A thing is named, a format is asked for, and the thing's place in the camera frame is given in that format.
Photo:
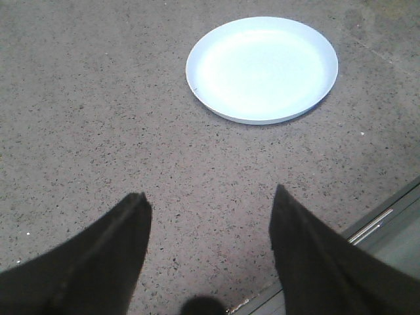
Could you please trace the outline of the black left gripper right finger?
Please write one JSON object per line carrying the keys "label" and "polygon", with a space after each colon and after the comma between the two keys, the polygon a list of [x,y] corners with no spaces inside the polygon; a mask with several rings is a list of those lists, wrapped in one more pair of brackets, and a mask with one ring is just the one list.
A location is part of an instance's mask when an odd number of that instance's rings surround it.
{"label": "black left gripper right finger", "polygon": [[419,280],[350,244],[281,184],[269,236],[286,314],[419,313]]}

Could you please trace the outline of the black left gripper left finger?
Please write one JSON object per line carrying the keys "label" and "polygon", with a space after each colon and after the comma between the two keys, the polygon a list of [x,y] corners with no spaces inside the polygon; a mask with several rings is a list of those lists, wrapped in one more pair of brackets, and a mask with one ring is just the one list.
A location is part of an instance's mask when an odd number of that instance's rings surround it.
{"label": "black left gripper left finger", "polygon": [[145,194],[128,194],[70,240],[2,272],[1,313],[126,314],[151,223]]}

